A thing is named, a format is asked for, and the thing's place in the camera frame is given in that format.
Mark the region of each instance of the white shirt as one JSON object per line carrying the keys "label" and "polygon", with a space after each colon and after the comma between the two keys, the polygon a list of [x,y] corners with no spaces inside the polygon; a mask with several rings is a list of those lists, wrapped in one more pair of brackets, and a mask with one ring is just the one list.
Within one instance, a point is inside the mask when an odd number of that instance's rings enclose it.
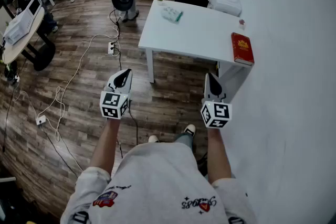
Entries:
{"label": "white shirt", "polygon": [[186,145],[146,143],[127,153],[112,179],[103,169],[86,169],[60,223],[255,224],[256,218],[236,179],[211,185]]}

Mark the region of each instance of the shoe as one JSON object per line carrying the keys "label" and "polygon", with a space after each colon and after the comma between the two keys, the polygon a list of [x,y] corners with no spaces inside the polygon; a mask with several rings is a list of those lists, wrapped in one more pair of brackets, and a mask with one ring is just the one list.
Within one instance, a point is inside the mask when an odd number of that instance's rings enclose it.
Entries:
{"label": "shoe", "polygon": [[133,17],[133,19],[129,19],[129,20],[135,20],[138,17],[138,15],[139,15],[139,10],[137,9],[135,11],[135,16]]}
{"label": "shoe", "polygon": [[148,138],[148,143],[159,143],[159,139],[156,137],[156,135],[151,135],[149,138]]}
{"label": "shoe", "polygon": [[56,26],[51,30],[51,32],[56,33],[57,30],[58,30],[58,26],[56,25]]}
{"label": "shoe", "polygon": [[194,137],[196,133],[196,127],[193,124],[189,124],[186,129],[184,129],[184,133],[190,133],[192,137]]}

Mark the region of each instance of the black table base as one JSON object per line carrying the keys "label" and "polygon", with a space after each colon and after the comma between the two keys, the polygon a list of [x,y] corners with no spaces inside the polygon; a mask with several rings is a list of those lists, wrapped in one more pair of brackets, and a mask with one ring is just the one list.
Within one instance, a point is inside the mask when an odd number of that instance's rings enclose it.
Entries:
{"label": "black table base", "polygon": [[36,50],[31,44],[28,43],[27,48],[35,54],[35,57],[30,55],[26,50],[23,50],[21,53],[24,57],[26,57],[29,61],[34,64],[34,69],[36,71],[41,71],[45,69],[50,62],[52,61],[55,55],[55,44],[52,43],[43,33],[39,31],[37,34],[41,37],[41,39],[45,42],[39,50]]}

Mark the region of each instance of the white table top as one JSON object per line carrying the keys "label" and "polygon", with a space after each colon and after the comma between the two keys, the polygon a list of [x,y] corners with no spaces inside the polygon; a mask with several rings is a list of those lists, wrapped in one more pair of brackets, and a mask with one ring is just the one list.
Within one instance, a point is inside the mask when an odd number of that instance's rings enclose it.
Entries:
{"label": "white table top", "polygon": [[215,61],[230,62],[233,58],[231,34],[244,34],[239,18],[213,9],[195,5],[163,1],[164,5],[182,10],[174,24],[161,15],[161,6],[154,0],[139,42],[139,48],[165,51]]}
{"label": "white table top", "polygon": [[44,17],[44,9],[43,7],[41,7],[33,21],[33,24],[31,25],[32,27],[30,28],[29,33],[25,35],[23,38],[21,38],[14,45],[6,43],[4,54],[2,56],[4,64],[7,65],[13,62],[19,56],[19,54],[25,49],[30,39],[32,38],[33,34],[37,31],[38,27],[42,23],[43,17]]}

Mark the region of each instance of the book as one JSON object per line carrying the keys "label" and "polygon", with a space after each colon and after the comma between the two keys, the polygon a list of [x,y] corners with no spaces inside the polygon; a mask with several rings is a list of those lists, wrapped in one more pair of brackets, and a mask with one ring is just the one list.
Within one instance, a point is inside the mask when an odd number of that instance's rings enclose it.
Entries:
{"label": "book", "polygon": [[234,61],[252,66],[254,64],[254,58],[250,39],[246,36],[232,33],[231,40]]}

